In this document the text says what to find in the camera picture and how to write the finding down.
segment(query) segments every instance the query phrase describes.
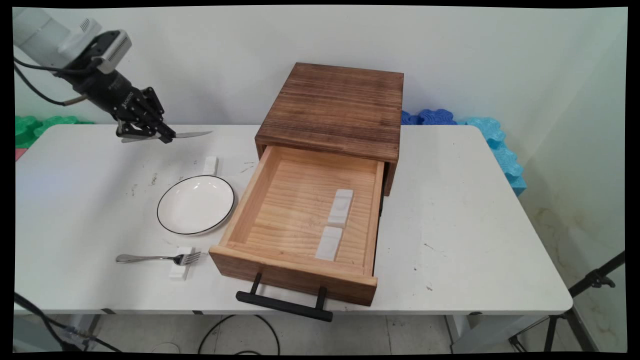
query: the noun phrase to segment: white table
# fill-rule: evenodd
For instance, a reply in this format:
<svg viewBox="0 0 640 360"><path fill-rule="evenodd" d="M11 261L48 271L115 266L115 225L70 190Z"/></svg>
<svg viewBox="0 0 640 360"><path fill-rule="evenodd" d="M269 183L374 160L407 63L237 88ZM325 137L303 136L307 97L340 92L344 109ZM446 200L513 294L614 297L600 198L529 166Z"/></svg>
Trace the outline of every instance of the white table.
<svg viewBox="0 0 640 360"><path fill-rule="evenodd" d="M276 312L237 301L236 291L248 291L251 282L221 276L208 256L184 282L169 279L167 262L115 263L118 254L173 254L179 245L206 251L224 227L202 236L170 233L156 219L158 200L183 177L202 174L208 156L219 158L218 175L238 197L255 170L258 126L172 128L213 133L171 144L122 144L115 125L60 125L16 162L15 291L47 313ZM371 307L330 299L325 309L515 315L496 317L511 319L500 332L522 322L519 316L572 306L492 152L471 126L402 127L374 274L378 289ZM272 286L260 286L258 293L315 304L314 296ZM24 310L14 306L14 312ZM456 344L480 331L486 329L473 329ZM475 345L463 341L459 347Z"/></svg>

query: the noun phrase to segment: wooden box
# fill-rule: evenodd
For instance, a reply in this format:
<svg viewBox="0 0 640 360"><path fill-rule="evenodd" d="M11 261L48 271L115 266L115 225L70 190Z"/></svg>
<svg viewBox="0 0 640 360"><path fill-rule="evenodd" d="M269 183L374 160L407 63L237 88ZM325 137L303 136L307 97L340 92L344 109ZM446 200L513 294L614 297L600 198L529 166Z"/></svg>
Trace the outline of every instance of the wooden box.
<svg viewBox="0 0 640 360"><path fill-rule="evenodd" d="M222 275L370 306L383 191L396 169L403 75L297 63L255 141L260 163L220 244ZM335 192L353 202L335 261L315 258Z"/></svg>
<svg viewBox="0 0 640 360"><path fill-rule="evenodd" d="M255 135L267 145L383 161L389 196L400 149L404 74L296 63Z"/></svg>

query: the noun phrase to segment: black drawer handle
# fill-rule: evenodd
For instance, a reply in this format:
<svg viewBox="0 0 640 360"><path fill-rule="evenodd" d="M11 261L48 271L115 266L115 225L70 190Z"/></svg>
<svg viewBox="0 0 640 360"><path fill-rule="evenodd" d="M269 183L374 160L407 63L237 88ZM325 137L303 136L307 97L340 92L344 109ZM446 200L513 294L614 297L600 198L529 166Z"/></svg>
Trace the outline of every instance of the black drawer handle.
<svg viewBox="0 0 640 360"><path fill-rule="evenodd" d="M244 291L239 291L236 293L236 299L241 302L247 302L253 305L264 306L270 309L284 311L285 313L306 316L307 318L313 318L313 319L322 320L325 322L331 322L333 320L333 313L331 311L323 310L324 297L326 296L326 288L324 286L320 287L320 290L318 291L318 299L316 301L316 307L310 307L310 306L294 304L288 301L272 299L270 297L265 297L262 295L256 295L255 291L258 290L258 284L260 284L261 277L262 277L262 273L258 273L255 276L255 280L253 281L251 292L246 293Z"/></svg>

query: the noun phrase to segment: open drawer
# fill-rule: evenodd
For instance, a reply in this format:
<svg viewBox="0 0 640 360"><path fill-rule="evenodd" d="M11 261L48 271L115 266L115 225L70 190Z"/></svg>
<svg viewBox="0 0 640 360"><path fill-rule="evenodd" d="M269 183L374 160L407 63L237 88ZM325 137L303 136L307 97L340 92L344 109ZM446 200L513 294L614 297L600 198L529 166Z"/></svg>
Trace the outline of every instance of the open drawer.
<svg viewBox="0 0 640 360"><path fill-rule="evenodd" d="M209 254L222 275L261 274L263 284L325 288L329 298L370 306L383 170L382 161L269 146ZM342 240L335 261L316 259L338 189L353 189Z"/></svg>

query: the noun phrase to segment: tripod stand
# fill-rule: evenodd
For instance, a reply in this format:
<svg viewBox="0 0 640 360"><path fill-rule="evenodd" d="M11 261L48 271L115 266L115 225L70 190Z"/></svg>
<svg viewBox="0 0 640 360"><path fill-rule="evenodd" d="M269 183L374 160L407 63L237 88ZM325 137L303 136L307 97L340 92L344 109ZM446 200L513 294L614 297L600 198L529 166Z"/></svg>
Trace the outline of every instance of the tripod stand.
<svg viewBox="0 0 640 360"><path fill-rule="evenodd" d="M608 285L612 288L616 287L616 284L607 277L609 273L613 270L620 267L625 263L625 252L621 252L613 259L609 260L606 264L602 265L600 268L597 268L590 273L588 273L582 280L577 282L571 288L569 288L569 294L571 298L575 298L576 296L583 293L588 288L601 288L602 285ZM584 329L582 324L582 320L578 316L575 311L575 307L565 311L560 315L550 315L549 316L549 327L547 329L547 339L545 341L545 349L544 351L551 351L551 346L554 343L554 334L556 333L556 324L558 319L566 319L569 322L569 326L571 330L576 335L578 342L580 343L580 347L582 351L596 351L596 347L593 344L593 340L589 337L588 333ZM519 351L526 352L526 349L522 346L520 341L518 340L518 335L523 333L524 331L515 334L514 336L509 338L509 342Z"/></svg>

